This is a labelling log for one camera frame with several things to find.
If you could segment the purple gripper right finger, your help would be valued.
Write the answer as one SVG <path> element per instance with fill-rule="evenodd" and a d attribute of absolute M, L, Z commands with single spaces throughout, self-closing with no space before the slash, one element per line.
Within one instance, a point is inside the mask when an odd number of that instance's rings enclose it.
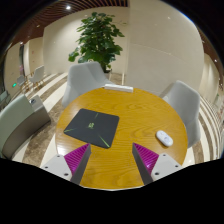
<path fill-rule="evenodd" d="M 168 154 L 157 154 L 137 143 L 132 144 L 132 154 L 145 185 L 182 169 Z"/>

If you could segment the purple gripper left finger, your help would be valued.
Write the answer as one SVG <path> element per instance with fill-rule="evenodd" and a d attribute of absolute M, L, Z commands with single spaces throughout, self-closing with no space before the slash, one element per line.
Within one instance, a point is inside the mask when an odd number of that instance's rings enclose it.
<path fill-rule="evenodd" d="M 42 169 L 79 185 L 90 155 L 91 145 L 85 144 L 65 156 L 56 154 Z"/>

